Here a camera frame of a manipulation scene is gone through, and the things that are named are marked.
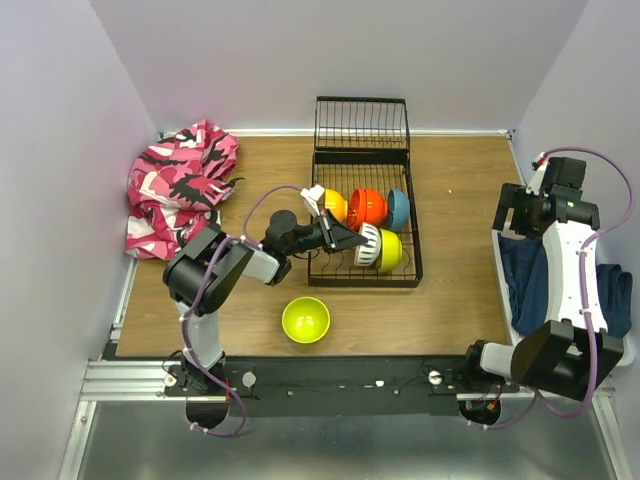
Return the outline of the yellow-green bowl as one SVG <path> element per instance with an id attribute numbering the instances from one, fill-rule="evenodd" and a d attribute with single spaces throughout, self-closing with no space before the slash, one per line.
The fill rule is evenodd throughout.
<path id="1" fill-rule="evenodd" d="M 321 300 L 303 296 L 286 305 L 281 325 L 290 340 L 299 344 L 312 344 L 327 334 L 331 326 L 331 315 Z"/>

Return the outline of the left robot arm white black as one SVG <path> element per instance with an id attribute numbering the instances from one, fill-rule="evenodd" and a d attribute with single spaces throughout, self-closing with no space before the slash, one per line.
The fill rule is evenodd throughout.
<path id="1" fill-rule="evenodd" d="M 317 249 L 334 253 L 366 243 L 365 236 L 327 211 L 301 225 L 293 212 L 279 210 L 256 245 L 225 233 L 218 224 L 205 227 L 163 272 L 163 282 L 180 313 L 182 370 L 188 384 L 201 395 L 225 387 L 219 310 L 241 277 L 274 286 L 290 272 L 292 256 Z"/>

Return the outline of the lime green bowl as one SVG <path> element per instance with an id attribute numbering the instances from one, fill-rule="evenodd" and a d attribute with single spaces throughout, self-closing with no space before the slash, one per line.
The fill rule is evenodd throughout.
<path id="1" fill-rule="evenodd" d="M 380 252 L 376 260 L 376 269 L 379 273 L 393 271 L 403 257 L 403 244 L 399 236 L 386 229 L 380 229 Z"/>

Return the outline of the yellow-orange bowl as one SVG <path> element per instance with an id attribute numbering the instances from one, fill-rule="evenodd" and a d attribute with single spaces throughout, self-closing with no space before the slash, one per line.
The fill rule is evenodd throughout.
<path id="1" fill-rule="evenodd" d="M 326 189 L 324 191 L 324 209 L 329 211 L 340 223 L 344 223 L 347 220 L 348 202 L 336 190 Z"/>

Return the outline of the orange-red bowl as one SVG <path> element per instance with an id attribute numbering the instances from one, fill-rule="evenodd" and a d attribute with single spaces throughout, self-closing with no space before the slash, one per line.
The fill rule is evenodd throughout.
<path id="1" fill-rule="evenodd" d="M 348 227 L 352 230 L 358 230 L 363 223 L 369 221 L 369 190 L 364 188 L 355 189 L 351 195 L 348 208 Z"/>
<path id="2" fill-rule="evenodd" d="M 382 227 L 388 216 L 388 203 L 385 198 L 376 190 L 369 190 L 369 221 L 366 223 L 377 227 Z"/>

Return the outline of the black wire dish rack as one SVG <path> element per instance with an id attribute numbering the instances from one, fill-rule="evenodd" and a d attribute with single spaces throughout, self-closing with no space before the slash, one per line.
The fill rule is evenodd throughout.
<path id="1" fill-rule="evenodd" d="M 309 284 L 417 287 L 423 266 L 405 100 L 318 96 L 312 179 L 329 212 L 368 242 L 310 256 Z"/>

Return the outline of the blue bowl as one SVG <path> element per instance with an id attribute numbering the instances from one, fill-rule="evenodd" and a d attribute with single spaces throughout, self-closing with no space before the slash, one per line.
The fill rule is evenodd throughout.
<path id="1" fill-rule="evenodd" d="M 398 188 L 392 188 L 387 195 L 388 230 L 400 231 L 409 222 L 411 204 L 407 195 Z"/>

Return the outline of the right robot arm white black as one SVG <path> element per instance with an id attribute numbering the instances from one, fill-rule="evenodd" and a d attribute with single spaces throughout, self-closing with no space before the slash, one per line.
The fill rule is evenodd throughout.
<path id="1" fill-rule="evenodd" d="M 623 357 L 623 341 L 610 334 L 601 311 L 595 254 L 606 231 L 598 207 L 582 198 L 586 163 L 571 156 L 581 151 L 543 152 L 528 184 L 501 189 L 492 233 L 540 240 L 548 297 L 533 332 L 509 345 L 479 340 L 469 347 L 459 371 L 471 391 L 506 380 L 588 404 Z"/>

